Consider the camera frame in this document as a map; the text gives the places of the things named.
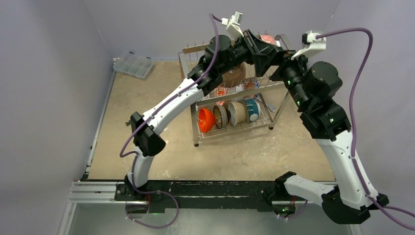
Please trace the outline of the orange diamond pattern bowl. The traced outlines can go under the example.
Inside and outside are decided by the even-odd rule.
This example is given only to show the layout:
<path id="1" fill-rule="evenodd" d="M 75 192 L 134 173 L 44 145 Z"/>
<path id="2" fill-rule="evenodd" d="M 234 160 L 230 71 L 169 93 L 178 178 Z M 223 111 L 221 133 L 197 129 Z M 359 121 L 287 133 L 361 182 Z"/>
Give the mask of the orange diamond pattern bowl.
<path id="1" fill-rule="evenodd" d="M 259 87 L 260 87 L 260 83 L 256 77 L 246 78 L 243 81 L 244 90 L 257 89 Z"/>

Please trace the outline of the beige bowl brown rim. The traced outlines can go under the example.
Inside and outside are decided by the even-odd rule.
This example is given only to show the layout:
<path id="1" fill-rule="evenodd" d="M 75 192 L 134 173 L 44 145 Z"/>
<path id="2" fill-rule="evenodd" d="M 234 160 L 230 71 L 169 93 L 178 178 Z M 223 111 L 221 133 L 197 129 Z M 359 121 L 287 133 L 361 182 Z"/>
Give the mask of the beige bowl brown rim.
<path id="1" fill-rule="evenodd" d="M 236 66 L 222 75 L 223 82 L 220 86 L 232 88 L 238 86 L 246 78 L 246 66 L 244 63 Z"/>

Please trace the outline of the stainless steel dish rack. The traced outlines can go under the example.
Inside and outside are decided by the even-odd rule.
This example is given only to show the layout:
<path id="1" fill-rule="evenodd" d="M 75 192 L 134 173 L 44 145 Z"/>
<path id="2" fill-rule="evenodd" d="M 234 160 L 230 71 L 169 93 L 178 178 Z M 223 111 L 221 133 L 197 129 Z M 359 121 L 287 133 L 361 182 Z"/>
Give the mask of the stainless steel dish rack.
<path id="1" fill-rule="evenodd" d="M 206 133 L 202 133 L 199 128 L 199 121 L 198 115 L 199 110 L 201 108 L 208 108 L 209 110 L 213 110 L 213 106 L 216 105 L 217 101 L 229 99 L 230 101 L 240 101 L 246 97 L 258 98 L 264 102 L 267 102 L 271 105 L 271 101 L 268 101 L 264 97 L 264 93 L 272 90 L 277 90 L 283 87 L 283 82 L 273 82 L 269 79 L 271 74 L 275 71 L 274 68 L 269 68 L 267 73 L 262 77 L 257 77 L 254 75 L 253 66 L 246 65 L 246 73 L 248 75 L 247 78 L 256 77 L 260 83 L 260 87 L 257 89 L 251 90 L 244 90 L 243 88 L 243 81 L 235 87 L 229 88 L 229 93 L 222 97 L 215 97 L 214 91 L 209 93 L 207 96 L 202 98 L 201 100 L 193 103 L 190 105 L 190 115 L 191 115 L 191 125 L 192 125 L 192 137 L 193 137 L 193 145 L 195 147 L 199 146 L 200 141 L 218 138 L 218 137 L 225 137 L 231 134 L 241 133 L 243 131 L 251 131 L 258 127 L 268 127 L 270 130 L 274 129 L 275 125 L 277 124 L 283 110 L 285 109 L 290 94 L 288 91 L 284 91 L 284 97 L 281 100 L 279 105 L 274 105 L 276 107 L 276 112 L 270 112 L 266 106 L 264 106 L 261 102 L 261 114 L 257 121 L 254 122 L 246 122 L 242 124 L 238 124 L 235 127 L 231 124 L 228 124 L 223 129 L 217 129 L 215 126 Z"/>

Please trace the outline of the white bowl teal outside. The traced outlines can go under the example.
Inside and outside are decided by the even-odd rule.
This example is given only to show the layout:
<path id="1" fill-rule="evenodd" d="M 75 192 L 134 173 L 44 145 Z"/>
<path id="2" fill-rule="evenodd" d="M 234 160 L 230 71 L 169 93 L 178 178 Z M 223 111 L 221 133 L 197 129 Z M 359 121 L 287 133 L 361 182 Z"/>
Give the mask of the white bowl teal outside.
<path id="1" fill-rule="evenodd" d="M 243 104 L 246 110 L 246 122 L 257 121 L 261 114 L 259 103 L 255 99 L 244 99 Z"/>

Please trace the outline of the orange white floral bowl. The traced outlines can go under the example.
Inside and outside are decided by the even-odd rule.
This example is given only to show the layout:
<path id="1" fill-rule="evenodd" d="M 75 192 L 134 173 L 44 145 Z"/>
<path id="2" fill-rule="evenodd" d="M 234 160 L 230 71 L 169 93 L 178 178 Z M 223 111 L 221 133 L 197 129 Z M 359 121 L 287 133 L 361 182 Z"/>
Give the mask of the orange white floral bowl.
<path id="1" fill-rule="evenodd" d="M 216 88 L 214 90 L 215 97 L 222 97 L 224 95 L 227 95 L 228 93 L 229 93 L 229 88 L 222 87 L 222 86 L 219 86 L 218 88 Z M 229 99 L 220 100 L 220 101 L 217 101 L 216 102 L 216 105 L 218 105 L 218 106 L 226 106 L 229 102 L 230 102 Z"/>

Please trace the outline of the white bowl brown outside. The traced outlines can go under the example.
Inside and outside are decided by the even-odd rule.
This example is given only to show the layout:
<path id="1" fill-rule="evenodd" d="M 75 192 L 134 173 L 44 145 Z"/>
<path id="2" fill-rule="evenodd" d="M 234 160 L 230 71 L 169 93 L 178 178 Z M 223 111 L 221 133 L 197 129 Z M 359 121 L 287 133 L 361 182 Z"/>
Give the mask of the white bowl brown outside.
<path id="1" fill-rule="evenodd" d="M 228 110 L 231 114 L 231 125 L 236 126 L 238 124 L 247 122 L 247 108 L 244 103 L 230 102 L 228 104 Z"/>

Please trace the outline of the black white speckled pink bowl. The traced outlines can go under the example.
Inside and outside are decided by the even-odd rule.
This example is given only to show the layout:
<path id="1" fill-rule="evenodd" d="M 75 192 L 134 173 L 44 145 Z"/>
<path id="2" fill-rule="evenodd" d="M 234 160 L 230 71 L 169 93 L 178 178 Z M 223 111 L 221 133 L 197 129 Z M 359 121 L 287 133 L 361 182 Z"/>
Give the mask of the black white speckled pink bowl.
<path id="1" fill-rule="evenodd" d="M 276 40 L 274 39 L 273 36 L 271 36 L 269 34 L 260 34 L 259 36 L 260 36 L 260 39 L 262 41 L 277 46 L 277 42 L 276 42 Z"/>

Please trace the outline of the beige bowl dark patterned outside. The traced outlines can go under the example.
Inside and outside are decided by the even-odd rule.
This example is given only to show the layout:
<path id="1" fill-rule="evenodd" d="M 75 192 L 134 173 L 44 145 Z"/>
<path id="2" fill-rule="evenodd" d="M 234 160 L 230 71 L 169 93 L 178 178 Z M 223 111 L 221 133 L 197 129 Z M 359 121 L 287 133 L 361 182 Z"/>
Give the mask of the beige bowl dark patterned outside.
<path id="1" fill-rule="evenodd" d="M 217 129 L 225 128 L 229 123 L 228 111 L 224 106 L 215 105 L 213 107 L 213 114 L 216 118 Z"/>

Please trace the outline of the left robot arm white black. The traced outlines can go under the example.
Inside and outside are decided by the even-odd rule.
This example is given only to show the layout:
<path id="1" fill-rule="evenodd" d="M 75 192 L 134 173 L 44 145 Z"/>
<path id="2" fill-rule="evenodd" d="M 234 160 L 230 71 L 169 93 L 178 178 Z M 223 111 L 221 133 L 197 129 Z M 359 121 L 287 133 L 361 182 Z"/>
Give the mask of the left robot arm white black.
<path id="1" fill-rule="evenodd" d="M 130 122 L 133 142 L 130 153 L 134 160 L 126 175 L 127 194 L 140 200 L 146 194 L 149 169 L 153 158 L 166 146 L 161 138 L 165 127 L 191 104 L 201 100 L 223 83 L 223 74 L 247 63 L 254 65 L 256 76 L 263 76 L 271 66 L 277 66 L 288 52 L 255 36 L 249 29 L 234 42 L 226 35 L 215 35 L 205 48 L 205 54 L 187 74 L 182 83 L 158 105 L 144 114 L 135 112 Z"/>

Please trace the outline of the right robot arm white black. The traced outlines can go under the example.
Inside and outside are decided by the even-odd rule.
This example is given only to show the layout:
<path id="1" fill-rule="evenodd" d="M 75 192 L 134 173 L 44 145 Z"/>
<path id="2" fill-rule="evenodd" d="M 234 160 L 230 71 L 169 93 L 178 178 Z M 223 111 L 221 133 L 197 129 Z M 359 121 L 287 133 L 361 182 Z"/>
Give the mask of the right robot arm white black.
<path id="1" fill-rule="evenodd" d="M 389 199 L 370 185 L 352 149 L 350 121 L 333 100 L 343 82 L 331 63 L 318 61 L 308 68 L 304 56 L 292 59 L 293 54 L 291 50 L 272 51 L 253 56 L 249 64 L 254 65 L 257 76 L 277 67 L 271 80 L 284 83 L 303 125 L 327 157 L 337 184 L 323 185 L 289 171 L 275 180 L 274 193 L 280 199 L 298 196 L 313 202 L 337 224 L 362 224 L 371 210 L 386 206 Z"/>

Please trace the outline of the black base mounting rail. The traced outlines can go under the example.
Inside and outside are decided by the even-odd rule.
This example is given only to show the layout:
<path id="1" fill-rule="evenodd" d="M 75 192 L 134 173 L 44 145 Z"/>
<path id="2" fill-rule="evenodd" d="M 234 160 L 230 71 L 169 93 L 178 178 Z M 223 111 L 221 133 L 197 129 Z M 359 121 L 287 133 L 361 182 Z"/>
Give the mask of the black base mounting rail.
<path id="1" fill-rule="evenodd" d="M 166 209 L 253 209 L 278 210 L 307 200 L 324 212 L 345 212 L 335 182 L 318 182 L 310 196 L 289 192 L 281 180 L 275 181 L 177 181 L 150 180 L 136 192 L 123 181 L 83 181 L 71 187 L 69 201 L 86 204 L 125 205 L 133 215 L 164 213 Z"/>

